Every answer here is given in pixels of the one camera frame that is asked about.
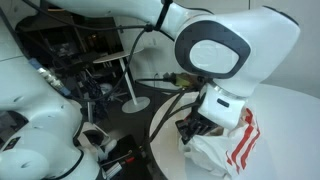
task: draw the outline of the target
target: round base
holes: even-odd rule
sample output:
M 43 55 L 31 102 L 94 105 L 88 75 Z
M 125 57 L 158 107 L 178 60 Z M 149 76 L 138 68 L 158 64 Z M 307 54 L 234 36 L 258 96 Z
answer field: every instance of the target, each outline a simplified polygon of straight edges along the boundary
M 150 104 L 150 99 L 147 97 L 137 97 L 137 102 L 138 104 L 135 105 L 131 99 L 122 106 L 122 111 L 125 113 L 135 113 L 141 111 Z

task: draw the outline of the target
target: white plastic bag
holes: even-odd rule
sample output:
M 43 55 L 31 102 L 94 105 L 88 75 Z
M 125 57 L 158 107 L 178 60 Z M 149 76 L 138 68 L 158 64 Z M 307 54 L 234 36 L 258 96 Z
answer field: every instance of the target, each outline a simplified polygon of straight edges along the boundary
M 224 129 L 219 136 L 197 135 L 187 145 L 179 141 L 179 150 L 213 176 L 234 179 L 245 170 L 250 152 L 259 136 L 258 124 L 247 108 L 243 110 L 235 129 Z

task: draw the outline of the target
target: round table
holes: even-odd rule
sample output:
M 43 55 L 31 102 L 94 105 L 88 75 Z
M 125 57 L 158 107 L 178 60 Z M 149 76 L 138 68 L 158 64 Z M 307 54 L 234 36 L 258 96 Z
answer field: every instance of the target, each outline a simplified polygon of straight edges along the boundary
M 134 54 L 136 54 L 142 50 L 143 49 L 136 49 L 134 51 Z M 123 58 L 128 57 L 129 55 L 130 55 L 130 51 L 126 50 L 126 51 L 102 56 L 101 58 L 94 60 L 93 63 L 99 64 L 99 63 L 105 63 L 105 62 L 110 62 L 110 61 L 119 59 L 121 68 L 124 71 L 125 64 L 124 64 Z M 135 113 L 135 112 L 141 111 L 142 109 L 146 108 L 150 104 L 150 99 L 147 97 L 138 97 L 137 98 L 136 95 L 134 94 L 128 73 L 125 74 L 125 79 L 127 81 L 128 89 L 129 89 L 129 92 L 131 94 L 132 99 L 130 101 L 127 101 L 122 106 L 122 111 L 125 113 Z
M 177 105 L 193 102 L 197 93 L 186 94 Z M 163 104 L 153 118 L 154 131 L 173 98 Z M 256 179 L 318 179 L 320 177 L 320 100 L 296 91 L 259 85 L 249 98 L 261 136 L 248 159 L 246 170 L 237 177 Z M 155 161 L 169 180 L 213 180 L 213 176 L 185 158 L 178 150 L 179 133 L 175 121 L 190 110 L 170 118 L 151 143 Z

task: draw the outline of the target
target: wall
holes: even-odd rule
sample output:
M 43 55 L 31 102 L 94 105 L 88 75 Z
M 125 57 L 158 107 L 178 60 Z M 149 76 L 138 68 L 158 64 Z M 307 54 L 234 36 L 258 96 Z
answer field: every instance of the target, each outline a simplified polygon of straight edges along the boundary
M 249 0 L 176 0 L 176 3 L 185 7 L 206 8 L 211 12 L 230 13 L 246 10 Z M 317 52 L 320 50 L 318 42 L 320 36 L 320 21 L 318 20 L 317 0 L 251 0 L 251 8 L 262 5 L 271 6 L 286 12 L 300 23 L 301 37 L 292 52 L 275 70 L 275 72 L 263 83 L 281 86 L 320 98 L 320 81 L 318 80 L 320 61 Z M 135 24 L 140 21 L 130 18 L 116 18 L 117 24 Z M 121 41 L 126 48 L 131 47 L 133 38 L 137 32 L 120 34 Z M 173 43 L 157 32 L 143 37 L 140 46 L 147 51 L 137 56 L 133 62 L 133 77 L 153 77 L 155 73 L 182 72 L 173 54 Z

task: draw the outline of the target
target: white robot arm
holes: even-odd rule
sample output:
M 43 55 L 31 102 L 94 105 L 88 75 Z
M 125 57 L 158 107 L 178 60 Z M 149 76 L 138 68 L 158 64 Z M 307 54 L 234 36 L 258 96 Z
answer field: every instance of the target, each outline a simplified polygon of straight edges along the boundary
M 181 67 L 214 78 L 201 90 L 198 113 L 228 129 L 237 125 L 246 99 L 282 62 L 300 32 L 290 17 L 267 7 L 213 15 L 161 0 L 47 1 L 87 17 L 136 17 L 167 32 L 175 39 Z M 35 14 L 21 0 L 0 0 L 0 5 L 13 27 Z M 0 111 L 13 110 L 29 120 L 1 150 L 0 179 L 105 178 L 98 176 L 101 170 L 95 158 L 72 144 L 81 124 L 80 106 L 39 76 L 1 20 L 0 29 L 0 83 L 4 87 L 0 94 L 5 95 L 0 97 Z

